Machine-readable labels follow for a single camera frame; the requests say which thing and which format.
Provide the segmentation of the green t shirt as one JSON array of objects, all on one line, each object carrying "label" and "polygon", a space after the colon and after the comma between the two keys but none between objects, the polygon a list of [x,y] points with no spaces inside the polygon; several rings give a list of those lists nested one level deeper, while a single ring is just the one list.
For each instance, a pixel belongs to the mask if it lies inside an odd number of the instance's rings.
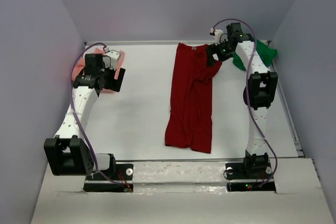
[{"label": "green t shirt", "polygon": [[[270,67],[272,61],[278,56],[278,50],[270,48],[264,41],[257,40],[256,50],[266,67]],[[238,69],[246,71],[242,60],[236,53],[233,54],[233,64]]]}]

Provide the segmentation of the red t shirt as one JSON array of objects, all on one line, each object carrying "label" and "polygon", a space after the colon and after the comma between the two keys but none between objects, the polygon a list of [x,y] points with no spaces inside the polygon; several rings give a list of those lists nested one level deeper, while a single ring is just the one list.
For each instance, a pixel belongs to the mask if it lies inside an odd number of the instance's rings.
[{"label": "red t shirt", "polygon": [[207,66],[206,47],[177,46],[166,146],[202,153],[212,150],[213,78],[222,64],[215,61],[214,66]]}]

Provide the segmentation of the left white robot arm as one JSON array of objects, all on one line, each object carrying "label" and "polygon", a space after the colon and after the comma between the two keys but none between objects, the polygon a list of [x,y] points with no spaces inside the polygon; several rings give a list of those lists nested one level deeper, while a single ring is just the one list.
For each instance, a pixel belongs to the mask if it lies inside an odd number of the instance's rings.
[{"label": "left white robot arm", "polygon": [[105,91],[119,92],[125,74],[124,52],[97,50],[85,54],[75,65],[70,80],[70,105],[54,137],[44,142],[45,154],[55,176],[89,176],[104,179],[116,174],[109,154],[93,150],[85,129],[93,105]]}]

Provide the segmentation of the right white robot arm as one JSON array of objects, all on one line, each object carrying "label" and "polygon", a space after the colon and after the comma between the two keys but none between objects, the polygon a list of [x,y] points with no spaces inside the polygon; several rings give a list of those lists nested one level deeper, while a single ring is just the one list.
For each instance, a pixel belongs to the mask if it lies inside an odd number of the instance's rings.
[{"label": "right white robot arm", "polygon": [[249,113],[249,132],[245,157],[240,163],[226,164],[224,177],[227,180],[262,179],[267,182],[275,170],[269,160],[269,154],[274,150],[265,136],[266,119],[275,99],[278,75],[263,63],[254,33],[243,32],[238,20],[227,25],[226,31],[212,27],[209,34],[214,43],[206,47],[207,66],[212,67],[216,60],[224,62],[237,55],[246,69],[243,100]]}]

